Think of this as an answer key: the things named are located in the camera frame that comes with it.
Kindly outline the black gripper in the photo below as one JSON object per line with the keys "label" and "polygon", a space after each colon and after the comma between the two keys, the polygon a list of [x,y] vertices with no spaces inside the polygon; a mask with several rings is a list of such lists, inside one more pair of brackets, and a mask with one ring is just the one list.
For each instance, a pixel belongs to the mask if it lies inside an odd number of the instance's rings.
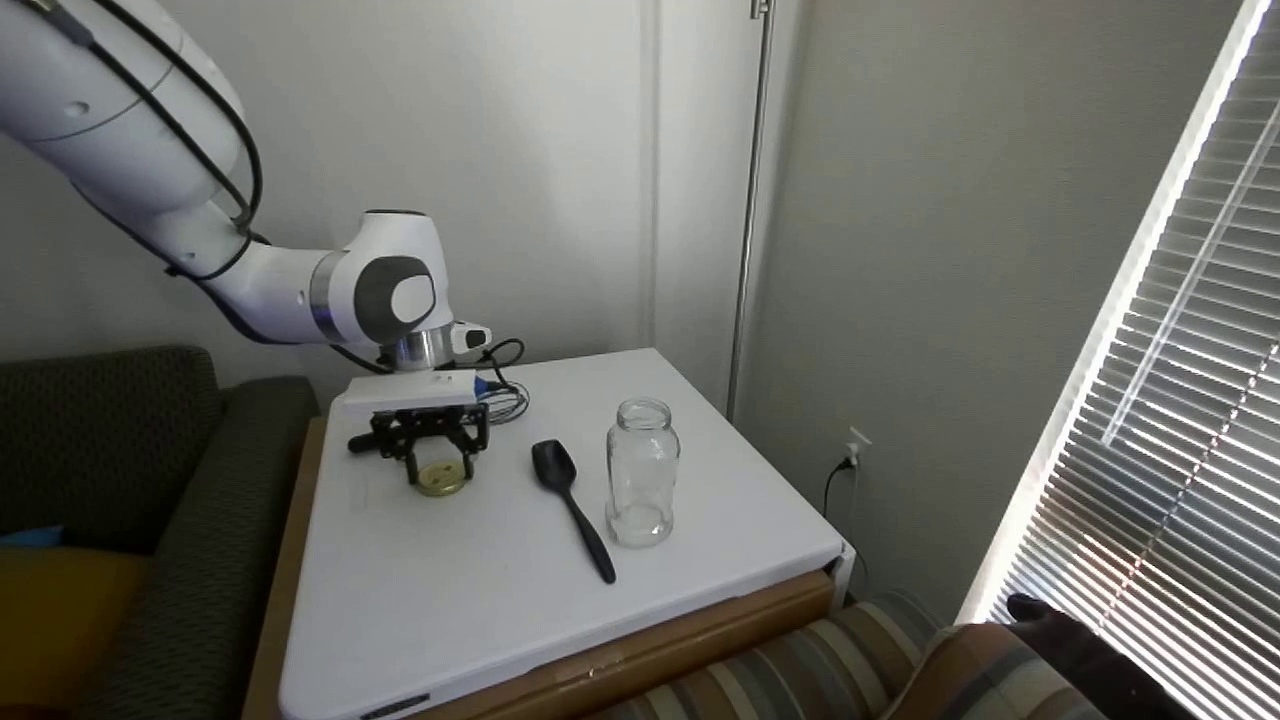
{"label": "black gripper", "polygon": [[370,415],[370,446],[380,454],[399,454],[408,489],[418,479],[416,438],[443,437],[460,451],[464,482],[474,475],[474,451],[488,446],[485,408],[395,408]]}

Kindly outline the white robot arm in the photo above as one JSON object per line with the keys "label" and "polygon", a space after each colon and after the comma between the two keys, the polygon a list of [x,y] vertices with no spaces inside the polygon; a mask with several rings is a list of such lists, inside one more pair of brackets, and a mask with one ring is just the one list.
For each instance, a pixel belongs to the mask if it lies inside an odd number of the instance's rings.
{"label": "white robot arm", "polygon": [[257,232],[259,154],[224,70],[159,0],[0,0],[0,131],[244,336],[375,352],[355,384],[380,408],[346,438],[392,454],[422,497],[470,479],[488,442],[485,380],[460,358],[490,340],[446,303],[435,224],[370,209],[340,248]]}

